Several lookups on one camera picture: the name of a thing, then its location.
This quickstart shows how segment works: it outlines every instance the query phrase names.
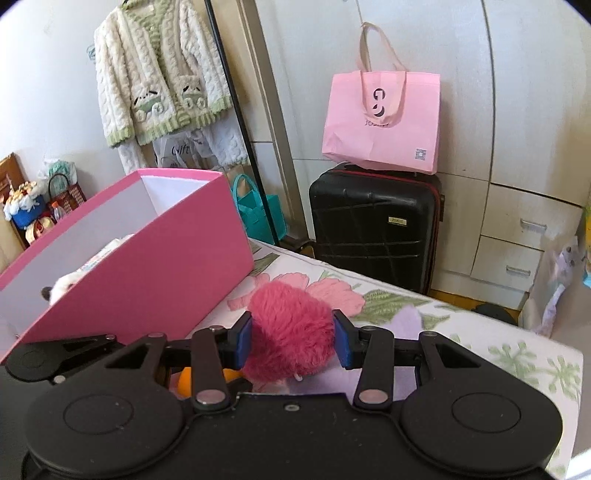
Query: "white fabric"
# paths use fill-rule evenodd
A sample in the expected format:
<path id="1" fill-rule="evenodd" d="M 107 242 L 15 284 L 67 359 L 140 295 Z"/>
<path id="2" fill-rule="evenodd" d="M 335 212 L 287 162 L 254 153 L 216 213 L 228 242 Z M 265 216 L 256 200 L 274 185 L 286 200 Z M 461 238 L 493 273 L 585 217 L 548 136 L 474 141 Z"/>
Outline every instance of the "white fabric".
<path id="1" fill-rule="evenodd" d="M 149 166 L 135 138 L 128 138 L 120 143 L 117 146 L 117 152 L 119 153 L 119 158 L 121 159 L 126 175 L 139 168 L 147 168 Z"/>
<path id="2" fill-rule="evenodd" d="M 224 112 L 217 122 L 206 125 L 201 132 L 221 167 L 244 163 L 248 159 L 234 110 Z"/>

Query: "lavender fabric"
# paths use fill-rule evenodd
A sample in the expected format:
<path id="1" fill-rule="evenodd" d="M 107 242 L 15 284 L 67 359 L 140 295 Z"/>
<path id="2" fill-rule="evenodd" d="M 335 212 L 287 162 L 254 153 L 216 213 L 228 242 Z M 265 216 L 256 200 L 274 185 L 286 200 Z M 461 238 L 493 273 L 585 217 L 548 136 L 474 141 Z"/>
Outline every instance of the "lavender fabric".
<path id="1" fill-rule="evenodd" d="M 396 338 L 411 340 L 417 340 L 418 334 L 423 330 L 421 315 L 412 305 L 402 308 L 389 323 L 380 325 L 380 327 L 390 330 Z M 360 374 L 361 370 L 345 370 L 342 368 L 339 359 L 335 355 L 322 372 L 304 377 L 299 382 L 295 378 L 288 379 L 287 390 L 293 395 L 343 392 L 347 395 L 349 401 L 353 401 Z M 414 367 L 394 368 L 394 400 L 405 399 L 416 388 Z"/>

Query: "floral bedsheet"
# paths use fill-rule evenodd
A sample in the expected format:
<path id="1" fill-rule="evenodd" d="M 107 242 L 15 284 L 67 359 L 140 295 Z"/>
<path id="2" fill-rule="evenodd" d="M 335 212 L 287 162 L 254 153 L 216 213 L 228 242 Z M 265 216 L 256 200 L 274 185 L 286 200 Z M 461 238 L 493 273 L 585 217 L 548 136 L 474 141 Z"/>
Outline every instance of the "floral bedsheet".
<path id="1" fill-rule="evenodd" d="M 271 280 L 281 280 L 305 289 L 334 309 L 340 309 L 358 326 L 379 325 L 392 330 L 398 338 L 413 339 L 422 330 L 435 330 L 529 383 L 554 401 L 562 415 L 563 435 L 547 470 L 557 478 L 564 478 L 579 418 L 583 365 L 583 355 L 579 351 L 506 323 L 281 248 L 251 241 L 251 250 L 255 258 L 254 270 L 196 329 L 208 325 L 231 327 L 244 312 L 256 288 Z M 397 371 L 395 377 L 395 398 L 404 398 L 408 389 L 399 384 L 404 383 L 405 376 Z M 355 377 L 347 379 L 343 381 L 353 379 L 356 384 Z"/>

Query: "blue container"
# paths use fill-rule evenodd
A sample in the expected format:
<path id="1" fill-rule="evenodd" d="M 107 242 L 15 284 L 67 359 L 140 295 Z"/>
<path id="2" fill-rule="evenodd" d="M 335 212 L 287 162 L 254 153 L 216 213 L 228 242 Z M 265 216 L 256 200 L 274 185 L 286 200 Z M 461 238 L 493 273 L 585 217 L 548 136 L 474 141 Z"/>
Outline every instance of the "blue container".
<path id="1" fill-rule="evenodd" d="M 245 179 L 252 190 L 244 197 L 238 198 L 238 182 L 241 179 Z M 234 197 L 234 204 L 238 209 L 238 213 L 240 213 L 240 217 L 242 218 L 246 234 L 250 238 L 272 245 L 274 243 L 273 236 L 271 235 L 271 228 L 265 215 L 265 209 L 262 206 L 261 194 L 248 175 L 242 173 L 236 177 L 234 186 L 232 187 L 232 196 Z M 279 240 L 282 240 L 287 234 L 287 227 L 283 212 L 281 211 L 279 197 L 277 195 L 267 195 L 267 202 L 269 203 L 269 210 L 271 211 L 277 236 Z"/>
<path id="2" fill-rule="evenodd" d="M 26 210 L 19 210 L 16 215 L 12 216 L 12 220 L 14 220 L 17 228 L 26 230 L 27 227 L 37 220 L 45 211 L 45 202 L 43 201 L 43 197 L 39 195 L 35 201 L 39 203 L 39 205 L 35 205 L 29 212 Z"/>

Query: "stuffed toy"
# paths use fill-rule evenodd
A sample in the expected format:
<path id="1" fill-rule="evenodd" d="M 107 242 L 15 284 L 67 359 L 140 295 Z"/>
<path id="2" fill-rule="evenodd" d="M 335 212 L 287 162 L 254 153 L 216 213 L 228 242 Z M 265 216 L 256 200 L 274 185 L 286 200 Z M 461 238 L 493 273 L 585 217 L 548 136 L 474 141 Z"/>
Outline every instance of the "stuffed toy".
<path id="1" fill-rule="evenodd" d="M 304 290 L 272 281 L 253 294 L 248 310 L 252 346 L 242 372 L 251 382 L 301 379 L 335 354 L 332 310 Z"/>

